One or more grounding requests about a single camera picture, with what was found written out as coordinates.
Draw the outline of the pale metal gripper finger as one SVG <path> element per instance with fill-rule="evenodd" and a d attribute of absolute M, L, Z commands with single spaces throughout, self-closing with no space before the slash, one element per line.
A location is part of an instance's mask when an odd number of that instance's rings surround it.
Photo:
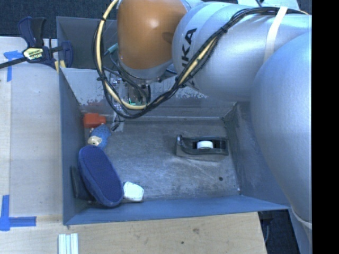
<path fill-rule="evenodd" d="M 118 89 L 118 93 L 119 93 L 119 97 L 120 97 L 121 100 L 123 100 L 124 92 L 125 92 L 125 86 L 120 85 L 119 89 Z M 123 118 L 121 115 L 117 115 L 117 123 L 118 123 L 117 131 L 118 132 L 123 131 L 124 122 L 125 122 L 125 118 Z"/>
<path fill-rule="evenodd" d="M 112 102 L 113 110 L 114 110 L 113 123 L 118 125 L 121 123 L 120 122 L 121 117 L 119 116 L 120 104 L 119 102 L 117 102 L 117 95 L 116 95 L 116 91 L 114 90 L 113 85 L 111 85 L 111 102 Z"/>

